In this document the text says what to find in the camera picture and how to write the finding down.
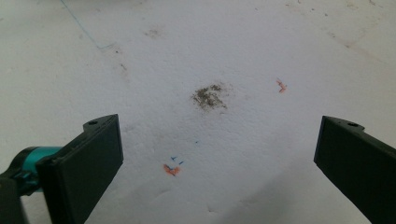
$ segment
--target floor stain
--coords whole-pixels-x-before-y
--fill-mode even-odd
[[[157,39],[162,35],[162,32],[159,29],[151,29],[145,32],[145,35],[151,37],[152,39]]]
[[[219,107],[227,108],[227,105],[219,98],[222,91],[223,88],[220,85],[210,85],[196,91],[191,98],[205,111]]]

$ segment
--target white floor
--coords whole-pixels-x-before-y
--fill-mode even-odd
[[[396,147],[395,9],[0,0],[0,170],[117,113],[124,164],[87,223],[369,223],[313,158],[323,115]],[[42,194],[23,202],[50,223]]]

